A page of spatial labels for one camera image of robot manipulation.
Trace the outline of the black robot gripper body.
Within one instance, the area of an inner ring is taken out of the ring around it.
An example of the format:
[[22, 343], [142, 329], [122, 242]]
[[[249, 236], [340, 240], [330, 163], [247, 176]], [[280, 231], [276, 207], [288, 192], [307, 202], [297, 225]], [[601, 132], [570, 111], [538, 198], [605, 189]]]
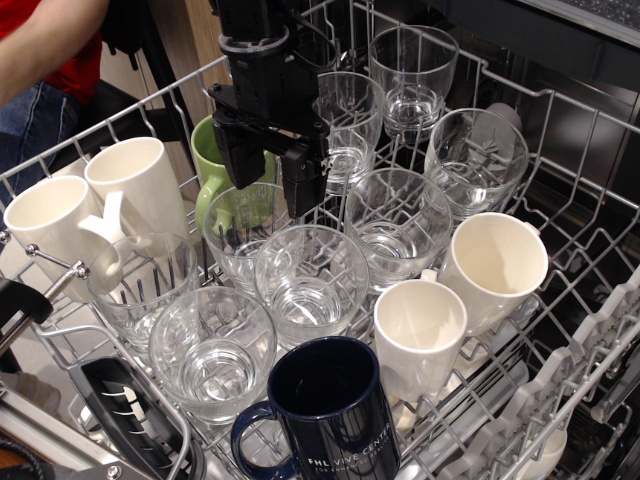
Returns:
[[211, 8], [231, 74], [229, 85], [209, 89], [220, 151], [267, 147], [260, 137], [282, 129], [326, 153], [329, 127], [315, 103], [318, 76], [331, 67], [327, 34], [294, 1], [213, 1]]

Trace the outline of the person forearm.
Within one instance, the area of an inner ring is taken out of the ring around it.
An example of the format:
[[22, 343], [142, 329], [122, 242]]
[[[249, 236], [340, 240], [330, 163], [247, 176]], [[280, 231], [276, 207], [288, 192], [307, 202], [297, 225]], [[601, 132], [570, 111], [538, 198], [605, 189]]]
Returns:
[[1, 103], [56, 71], [99, 30], [107, 1], [42, 1], [1, 40]]

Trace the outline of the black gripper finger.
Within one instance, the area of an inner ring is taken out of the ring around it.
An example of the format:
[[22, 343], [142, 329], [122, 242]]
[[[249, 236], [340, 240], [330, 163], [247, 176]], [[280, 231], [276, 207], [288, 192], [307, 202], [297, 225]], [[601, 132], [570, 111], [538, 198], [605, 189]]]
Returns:
[[281, 154], [282, 181], [290, 218], [301, 218], [323, 200], [328, 160], [314, 145], [293, 141]]
[[248, 139], [242, 127], [214, 119], [213, 129], [218, 151], [233, 185], [244, 189], [257, 182], [266, 173], [263, 149]]

